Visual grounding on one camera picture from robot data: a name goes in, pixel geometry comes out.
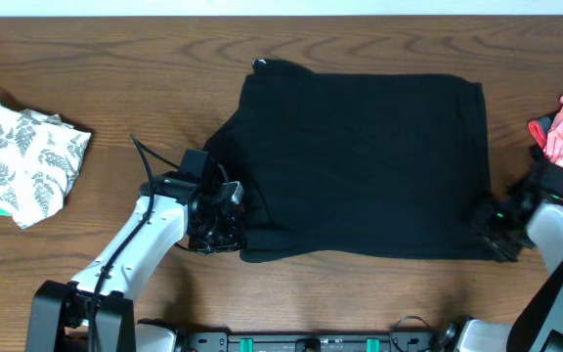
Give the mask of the black t-shirt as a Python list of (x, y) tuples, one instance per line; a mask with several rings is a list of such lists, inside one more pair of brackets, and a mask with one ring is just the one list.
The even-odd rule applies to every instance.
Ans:
[(493, 260), (470, 226), (491, 188), (482, 86), (257, 60), (205, 149), (242, 183), (244, 261), (316, 251)]

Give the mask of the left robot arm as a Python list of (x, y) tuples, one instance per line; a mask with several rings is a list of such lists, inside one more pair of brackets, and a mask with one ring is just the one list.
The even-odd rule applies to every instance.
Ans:
[(190, 340), (159, 320), (134, 318), (134, 305), (162, 258), (182, 238), (199, 254), (242, 247), (242, 184), (204, 188), (157, 177), (101, 254), (66, 284), (34, 294), (28, 351), (187, 351)]

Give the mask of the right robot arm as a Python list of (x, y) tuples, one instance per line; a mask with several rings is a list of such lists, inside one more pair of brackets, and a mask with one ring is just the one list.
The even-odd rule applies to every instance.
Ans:
[(563, 199), (544, 192), (534, 199), (523, 239), (540, 251), (548, 279), (513, 324), (469, 319), (446, 351), (563, 351)]

